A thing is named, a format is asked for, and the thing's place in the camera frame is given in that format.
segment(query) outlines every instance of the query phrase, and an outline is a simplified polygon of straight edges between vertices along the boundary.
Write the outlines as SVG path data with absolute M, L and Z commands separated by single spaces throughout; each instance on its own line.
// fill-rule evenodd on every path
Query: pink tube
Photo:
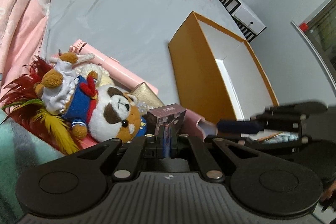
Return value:
M 103 67 L 110 73 L 110 76 L 113 79 L 117 80 L 119 83 L 130 89 L 134 89 L 142 82 L 146 82 L 139 76 L 135 75 L 134 73 L 130 72 L 122 65 L 120 65 L 118 60 L 102 54 L 100 51 L 80 39 L 77 40 L 72 46 L 70 46 L 69 52 L 75 52 L 77 54 L 93 53 L 95 55 L 95 58 L 90 60 L 90 62 Z M 148 82 L 146 82 L 146 84 L 157 95 L 159 90 Z

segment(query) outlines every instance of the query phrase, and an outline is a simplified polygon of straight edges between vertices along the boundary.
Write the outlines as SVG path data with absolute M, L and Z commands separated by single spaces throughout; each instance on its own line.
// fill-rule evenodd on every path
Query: yellow feather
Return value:
M 72 154 L 79 151 L 78 146 L 68 132 L 68 126 L 60 116 L 50 114 L 45 108 L 38 110 L 34 120 L 44 122 L 49 134 L 55 137 L 56 143 L 61 152 Z

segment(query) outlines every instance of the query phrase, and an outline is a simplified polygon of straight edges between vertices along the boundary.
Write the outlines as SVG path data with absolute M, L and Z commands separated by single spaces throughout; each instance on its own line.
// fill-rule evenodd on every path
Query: orange box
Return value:
M 191 12 L 168 44 L 180 105 L 217 123 L 249 120 L 278 101 L 249 43 Z

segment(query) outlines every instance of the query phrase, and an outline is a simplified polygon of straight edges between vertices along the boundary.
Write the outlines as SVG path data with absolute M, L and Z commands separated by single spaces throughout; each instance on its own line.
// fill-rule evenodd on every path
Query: plush toy head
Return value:
M 113 85 L 103 85 L 97 91 L 97 105 L 88 125 L 91 136 L 98 142 L 111 138 L 131 140 L 141 124 L 136 97 Z

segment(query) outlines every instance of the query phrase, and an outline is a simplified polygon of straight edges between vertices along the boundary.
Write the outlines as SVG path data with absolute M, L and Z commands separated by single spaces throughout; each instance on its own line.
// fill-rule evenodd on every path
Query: nightstand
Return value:
M 232 16 L 248 42 L 255 39 L 263 30 L 265 24 L 241 0 L 219 0 Z

